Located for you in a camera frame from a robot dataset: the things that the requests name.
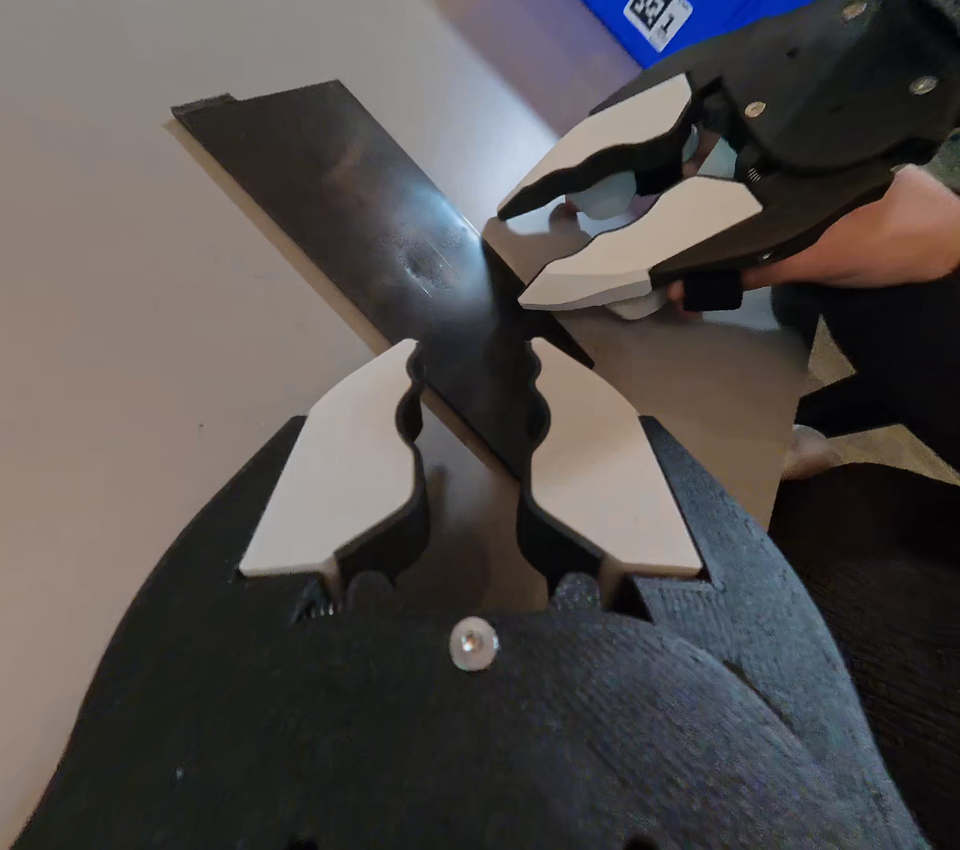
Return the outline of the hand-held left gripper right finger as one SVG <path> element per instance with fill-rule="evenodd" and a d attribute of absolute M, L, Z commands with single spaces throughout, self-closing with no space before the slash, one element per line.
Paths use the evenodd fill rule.
<path fill-rule="evenodd" d="M 633 576 L 696 580 L 702 556 L 635 407 L 548 340 L 528 350 L 533 449 L 517 540 L 549 593 L 584 575 L 611 606 Z"/>

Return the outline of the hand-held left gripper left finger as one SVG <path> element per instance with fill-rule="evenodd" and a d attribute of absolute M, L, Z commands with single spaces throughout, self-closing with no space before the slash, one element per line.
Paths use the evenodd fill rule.
<path fill-rule="evenodd" d="M 238 570 L 312 573 L 342 597 L 358 575 L 396 583 L 429 542 L 420 346 L 405 339 L 307 413 Z"/>

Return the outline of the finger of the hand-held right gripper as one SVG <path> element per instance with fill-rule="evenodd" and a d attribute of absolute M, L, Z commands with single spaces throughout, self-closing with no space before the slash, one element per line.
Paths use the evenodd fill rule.
<path fill-rule="evenodd" d="M 676 255 L 758 215 L 762 205 L 742 183 L 693 176 L 660 196 L 632 223 L 594 237 L 577 252 L 547 264 L 519 296 L 529 311 L 606 307 L 654 313 L 667 292 L 652 271 Z"/>
<path fill-rule="evenodd" d="M 498 219 L 525 215 L 618 174 L 681 165 L 695 98 L 689 76 L 679 74 L 590 114 L 514 186 L 498 205 Z"/>

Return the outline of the black divider plate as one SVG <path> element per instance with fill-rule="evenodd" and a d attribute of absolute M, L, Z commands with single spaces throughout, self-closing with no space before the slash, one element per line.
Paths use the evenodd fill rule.
<path fill-rule="evenodd" d="M 341 81 L 172 107 L 176 120 L 390 342 L 417 340 L 423 376 L 518 480 L 533 452 L 544 338 L 593 360 Z"/>

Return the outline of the person's right hand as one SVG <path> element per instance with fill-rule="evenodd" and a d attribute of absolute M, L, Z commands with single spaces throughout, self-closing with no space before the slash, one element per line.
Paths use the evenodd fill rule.
<path fill-rule="evenodd" d="M 926 283 L 959 264 L 959 198 L 927 169 L 899 168 L 886 193 L 793 256 L 741 271 L 740 292 L 791 284 L 875 290 Z"/>

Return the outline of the person's foot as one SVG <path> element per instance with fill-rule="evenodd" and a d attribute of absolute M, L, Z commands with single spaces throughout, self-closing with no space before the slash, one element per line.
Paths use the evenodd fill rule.
<path fill-rule="evenodd" d="M 842 463 L 841 455 L 826 436 L 814 428 L 795 423 L 783 457 L 780 479 L 783 482 L 806 480 Z"/>

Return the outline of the person's black trousers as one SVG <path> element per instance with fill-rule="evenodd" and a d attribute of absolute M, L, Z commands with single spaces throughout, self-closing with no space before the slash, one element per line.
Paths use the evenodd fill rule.
<path fill-rule="evenodd" d="M 958 272 L 875 290 L 787 285 L 772 303 L 807 348 L 823 323 L 853 371 L 803 397 L 796 424 L 825 437 L 902 425 L 958 471 Z"/>

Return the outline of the person's dark sweater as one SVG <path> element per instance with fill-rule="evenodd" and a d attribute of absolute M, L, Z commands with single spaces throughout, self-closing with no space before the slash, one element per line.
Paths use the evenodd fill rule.
<path fill-rule="evenodd" d="M 819 608 L 888 772 L 959 847 L 959 488 L 874 463 L 783 482 L 770 536 Z"/>

